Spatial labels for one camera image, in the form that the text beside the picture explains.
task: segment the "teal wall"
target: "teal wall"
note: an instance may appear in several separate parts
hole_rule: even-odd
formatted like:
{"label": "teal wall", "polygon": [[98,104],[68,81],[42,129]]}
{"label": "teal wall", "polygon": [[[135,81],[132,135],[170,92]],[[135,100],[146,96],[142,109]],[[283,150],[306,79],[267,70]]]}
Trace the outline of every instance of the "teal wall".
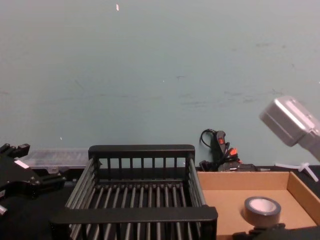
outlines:
{"label": "teal wall", "polygon": [[246,163],[315,164],[259,113],[292,95],[320,118],[319,13],[318,0],[1,0],[0,143],[192,144],[201,161],[213,128]]}

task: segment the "duct tape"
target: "duct tape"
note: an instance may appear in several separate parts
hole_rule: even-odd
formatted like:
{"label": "duct tape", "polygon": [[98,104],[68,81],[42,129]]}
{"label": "duct tape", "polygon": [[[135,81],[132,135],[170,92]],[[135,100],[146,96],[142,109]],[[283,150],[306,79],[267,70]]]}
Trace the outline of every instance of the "duct tape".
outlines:
{"label": "duct tape", "polygon": [[252,196],[244,201],[244,219],[255,227],[268,228],[279,223],[281,206],[264,196]]}

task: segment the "black cable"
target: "black cable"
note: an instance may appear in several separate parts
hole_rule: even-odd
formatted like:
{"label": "black cable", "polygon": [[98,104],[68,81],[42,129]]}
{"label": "black cable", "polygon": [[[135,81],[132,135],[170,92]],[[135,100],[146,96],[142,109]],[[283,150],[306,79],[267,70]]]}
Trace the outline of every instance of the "black cable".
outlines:
{"label": "black cable", "polygon": [[204,145],[206,145],[208,148],[211,148],[211,146],[210,146],[209,144],[207,144],[207,143],[204,141],[204,139],[203,139],[203,136],[204,136],[205,133],[215,134],[216,131],[213,130],[213,129],[208,128],[208,129],[204,130],[204,131],[201,133],[201,135],[200,135],[200,142],[202,142],[202,143],[203,143]]}

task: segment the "black table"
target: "black table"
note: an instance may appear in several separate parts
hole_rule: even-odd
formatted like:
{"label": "black table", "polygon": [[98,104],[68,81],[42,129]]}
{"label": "black table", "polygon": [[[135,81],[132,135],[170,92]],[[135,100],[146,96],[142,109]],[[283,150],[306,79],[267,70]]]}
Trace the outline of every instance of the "black table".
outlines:
{"label": "black table", "polygon": [[[289,171],[275,166],[264,168],[277,172]],[[320,178],[320,165],[310,168]],[[320,198],[320,182],[315,182],[304,172],[293,172]],[[65,186],[37,199],[11,197],[0,201],[9,211],[0,217],[0,240],[51,240],[49,218],[64,207],[72,190],[72,186]]]}

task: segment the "brown cardboard tray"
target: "brown cardboard tray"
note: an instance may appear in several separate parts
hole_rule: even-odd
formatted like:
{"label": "brown cardboard tray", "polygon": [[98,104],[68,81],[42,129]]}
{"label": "brown cardboard tray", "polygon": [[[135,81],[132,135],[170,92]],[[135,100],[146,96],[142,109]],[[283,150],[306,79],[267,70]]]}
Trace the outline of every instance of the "brown cardboard tray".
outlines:
{"label": "brown cardboard tray", "polygon": [[204,198],[218,212],[217,240],[248,232],[242,217],[245,199],[268,197],[281,205],[287,229],[320,225],[320,199],[293,172],[198,172]]}

